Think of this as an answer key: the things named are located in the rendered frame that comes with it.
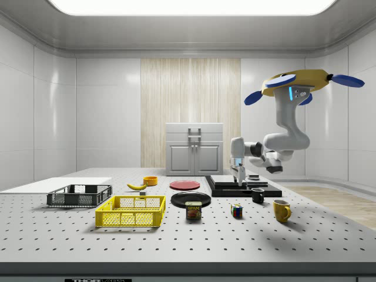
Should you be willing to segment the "yellow basket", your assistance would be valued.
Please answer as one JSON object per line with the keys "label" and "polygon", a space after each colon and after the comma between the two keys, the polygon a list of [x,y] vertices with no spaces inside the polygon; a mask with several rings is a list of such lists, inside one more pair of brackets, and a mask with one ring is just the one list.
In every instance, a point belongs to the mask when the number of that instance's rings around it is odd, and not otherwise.
{"label": "yellow basket", "polygon": [[95,210],[97,227],[159,227],[165,196],[113,196]]}

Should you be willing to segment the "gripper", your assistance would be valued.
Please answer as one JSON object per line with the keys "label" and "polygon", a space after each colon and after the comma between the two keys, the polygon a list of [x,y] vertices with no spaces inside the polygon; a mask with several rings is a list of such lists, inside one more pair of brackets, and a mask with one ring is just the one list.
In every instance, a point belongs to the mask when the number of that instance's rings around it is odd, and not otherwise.
{"label": "gripper", "polygon": [[231,166],[231,173],[237,182],[238,186],[242,186],[243,180],[246,178],[246,170],[242,163]]}

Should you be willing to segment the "black stove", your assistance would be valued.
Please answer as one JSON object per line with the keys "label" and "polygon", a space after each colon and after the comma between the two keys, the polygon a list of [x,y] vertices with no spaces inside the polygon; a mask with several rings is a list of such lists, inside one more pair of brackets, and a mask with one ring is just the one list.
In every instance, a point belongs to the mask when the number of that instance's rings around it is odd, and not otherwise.
{"label": "black stove", "polygon": [[[242,187],[239,187],[235,182],[232,183],[232,186],[221,186],[215,184],[210,176],[206,176],[206,180],[211,188],[212,197],[251,197],[252,187],[246,186],[245,183]],[[281,197],[283,195],[280,189],[270,184],[260,188],[264,190],[265,197]]]}

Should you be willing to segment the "red plate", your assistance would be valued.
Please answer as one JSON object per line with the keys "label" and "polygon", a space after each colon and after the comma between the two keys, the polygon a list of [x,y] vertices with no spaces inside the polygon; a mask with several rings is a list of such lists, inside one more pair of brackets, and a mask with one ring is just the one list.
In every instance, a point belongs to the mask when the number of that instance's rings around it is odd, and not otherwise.
{"label": "red plate", "polygon": [[170,188],[174,190],[195,190],[200,187],[200,183],[192,180],[178,180],[170,183]]}

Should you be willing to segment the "white board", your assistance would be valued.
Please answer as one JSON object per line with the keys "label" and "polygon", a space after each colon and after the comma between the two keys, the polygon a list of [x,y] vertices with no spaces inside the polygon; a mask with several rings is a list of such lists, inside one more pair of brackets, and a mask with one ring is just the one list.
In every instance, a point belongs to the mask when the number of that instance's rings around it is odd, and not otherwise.
{"label": "white board", "polygon": [[102,184],[111,179],[111,177],[53,177],[4,190],[0,193],[49,193],[70,184]]}

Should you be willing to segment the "flat-sided can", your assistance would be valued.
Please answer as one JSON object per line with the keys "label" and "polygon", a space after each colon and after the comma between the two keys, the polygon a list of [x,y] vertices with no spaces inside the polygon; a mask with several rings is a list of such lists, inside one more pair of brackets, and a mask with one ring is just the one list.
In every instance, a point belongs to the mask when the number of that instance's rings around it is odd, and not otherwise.
{"label": "flat-sided can", "polygon": [[186,202],[185,207],[186,207],[187,219],[201,219],[202,202],[198,202],[198,201]]}

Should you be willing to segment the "drone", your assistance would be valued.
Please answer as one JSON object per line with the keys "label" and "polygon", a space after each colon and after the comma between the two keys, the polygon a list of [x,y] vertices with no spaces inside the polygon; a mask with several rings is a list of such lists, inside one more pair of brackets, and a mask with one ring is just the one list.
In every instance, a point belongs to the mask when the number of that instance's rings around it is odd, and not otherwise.
{"label": "drone", "polygon": [[308,85],[313,87],[312,91],[317,91],[328,85],[329,81],[353,88],[360,88],[365,84],[361,79],[347,75],[328,74],[322,69],[295,70],[265,80],[261,90],[249,94],[245,98],[244,104],[252,105],[260,100],[263,95],[274,96],[273,90],[282,86]]}

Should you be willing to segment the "dark grey basket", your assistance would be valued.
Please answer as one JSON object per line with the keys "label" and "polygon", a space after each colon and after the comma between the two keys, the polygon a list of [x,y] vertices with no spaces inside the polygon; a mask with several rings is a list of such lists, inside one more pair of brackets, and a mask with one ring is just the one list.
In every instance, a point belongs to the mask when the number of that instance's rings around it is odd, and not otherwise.
{"label": "dark grey basket", "polygon": [[112,195],[112,185],[70,184],[47,194],[53,207],[96,207]]}

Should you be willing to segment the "black plate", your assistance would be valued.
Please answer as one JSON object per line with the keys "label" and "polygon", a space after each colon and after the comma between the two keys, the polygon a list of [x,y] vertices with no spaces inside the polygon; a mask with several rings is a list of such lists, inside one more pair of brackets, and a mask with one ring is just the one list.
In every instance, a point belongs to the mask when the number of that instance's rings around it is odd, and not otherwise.
{"label": "black plate", "polygon": [[202,207],[206,207],[211,203],[211,197],[199,192],[181,192],[171,197],[171,203],[179,208],[185,208],[186,202],[201,202]]}

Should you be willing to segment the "white cabinet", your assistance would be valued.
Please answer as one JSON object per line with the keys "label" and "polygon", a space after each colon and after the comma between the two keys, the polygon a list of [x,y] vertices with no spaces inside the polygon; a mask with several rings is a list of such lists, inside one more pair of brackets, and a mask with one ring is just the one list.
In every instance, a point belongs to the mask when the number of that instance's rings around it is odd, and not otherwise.
{"label": "white cabinet", "polygon": [[166,174],[223,174],[223,124],[166,123]]}

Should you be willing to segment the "yellow mug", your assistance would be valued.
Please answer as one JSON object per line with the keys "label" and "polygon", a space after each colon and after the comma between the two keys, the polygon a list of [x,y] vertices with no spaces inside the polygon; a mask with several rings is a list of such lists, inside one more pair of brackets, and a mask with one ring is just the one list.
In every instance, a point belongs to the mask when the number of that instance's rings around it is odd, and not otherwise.
{"label": "yellow mug", "polygon": [[291,217],[290,203],[285,200],[273,201],[274,214],[277,221],[285,223]]}

